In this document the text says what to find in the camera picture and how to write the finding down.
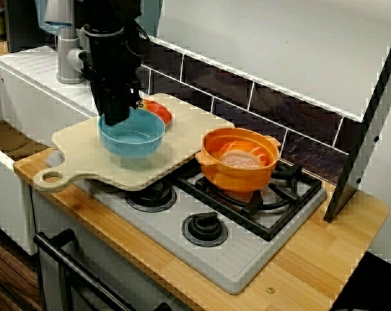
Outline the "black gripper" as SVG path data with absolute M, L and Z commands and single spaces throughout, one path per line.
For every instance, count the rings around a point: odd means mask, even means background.
M 130 109 L 140 108 L 141 82 L 136 74 L 140 57 L 129 47 L 125 28 L 99 32 L 85 25 L 80 39 L 82 74 L 91 83 L 98 115 L 105 115 L 108 126 L 127 120 Z

